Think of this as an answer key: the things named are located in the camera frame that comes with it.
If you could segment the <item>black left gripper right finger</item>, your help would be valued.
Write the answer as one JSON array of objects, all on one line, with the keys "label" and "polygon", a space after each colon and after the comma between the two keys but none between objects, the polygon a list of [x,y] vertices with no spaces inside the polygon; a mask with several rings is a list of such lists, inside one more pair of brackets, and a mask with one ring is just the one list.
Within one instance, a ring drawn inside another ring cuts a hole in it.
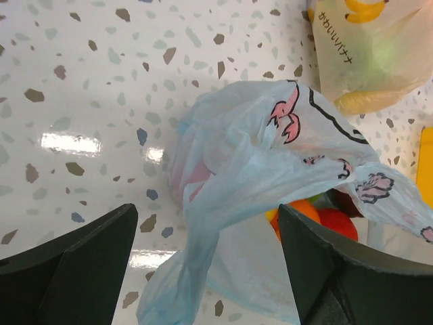
[{"label": "black left gripper right finger", "polygon": [[431,324],[432,266],[369,248],[280,205],[301,324]]}]

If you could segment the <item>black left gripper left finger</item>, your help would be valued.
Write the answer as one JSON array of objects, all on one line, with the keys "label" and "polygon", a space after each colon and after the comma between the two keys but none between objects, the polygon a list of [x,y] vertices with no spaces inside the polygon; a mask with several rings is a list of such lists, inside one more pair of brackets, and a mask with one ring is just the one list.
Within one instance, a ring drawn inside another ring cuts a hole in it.
[{"label": "black left gripper left finger", "polygon": [[135,205],[1,260],[2,324],[111,324],[138,221]]}]

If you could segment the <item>red round fruit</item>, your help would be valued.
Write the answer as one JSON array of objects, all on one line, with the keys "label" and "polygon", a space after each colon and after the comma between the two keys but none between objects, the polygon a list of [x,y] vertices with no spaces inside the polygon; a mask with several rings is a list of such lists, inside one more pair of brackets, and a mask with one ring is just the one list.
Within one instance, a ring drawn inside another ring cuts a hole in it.
[{"label": "red round fruit", "polygon": [[319,209],[321,225],[354,241],[359,240],[358,231],[350,217],[338,209]]}]

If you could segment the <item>orange round fruit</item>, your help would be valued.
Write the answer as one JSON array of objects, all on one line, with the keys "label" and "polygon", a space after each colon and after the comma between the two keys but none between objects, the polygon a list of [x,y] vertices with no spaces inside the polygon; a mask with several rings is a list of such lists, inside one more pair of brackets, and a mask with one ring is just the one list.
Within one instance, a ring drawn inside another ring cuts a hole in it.
[{"label": "orange round fruit", "polygon": [[[292,208],[295,208],[298,212],[302,213],[303,215],[307,216],[309,219],[317,222],[318,224],[321,223],[317,209],[307,199],[297,200],[289,203],[288,205]],[[265,217],[271,224],[277,238],[281,240],[278,224],[278,209],[272,209],[270,211],[267,211],[265,213]]]}]

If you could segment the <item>light blue printed plastic bag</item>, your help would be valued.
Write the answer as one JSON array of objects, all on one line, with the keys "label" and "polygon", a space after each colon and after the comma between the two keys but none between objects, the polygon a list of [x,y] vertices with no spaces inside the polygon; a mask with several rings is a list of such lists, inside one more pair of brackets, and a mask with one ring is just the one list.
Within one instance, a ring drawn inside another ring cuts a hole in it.
[{"label": "light blue printed plastic bag", "polygon": [[140,324],[193,324],[204,291],[299,324],[280,237],[265,214],[336,189],[370,224],[409,238],[369,246],[432,260],[432,209],[320,93],[293,80],[240,81],[200,95],[181,119],[168,182],[182,206],[186,247],[145,286]]}]

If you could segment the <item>green fruit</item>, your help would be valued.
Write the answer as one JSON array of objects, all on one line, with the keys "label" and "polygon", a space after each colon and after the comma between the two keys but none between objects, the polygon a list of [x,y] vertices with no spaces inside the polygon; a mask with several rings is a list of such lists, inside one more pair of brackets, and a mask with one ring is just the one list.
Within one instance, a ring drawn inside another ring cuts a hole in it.
[{"label": "green fruit", "polygon": [[318,194],[315,196],[311,196],[309,198],[309,202],[316,207],[323,206],[327,202],[326,195],[324,193],[322,193],[322,194]]}]

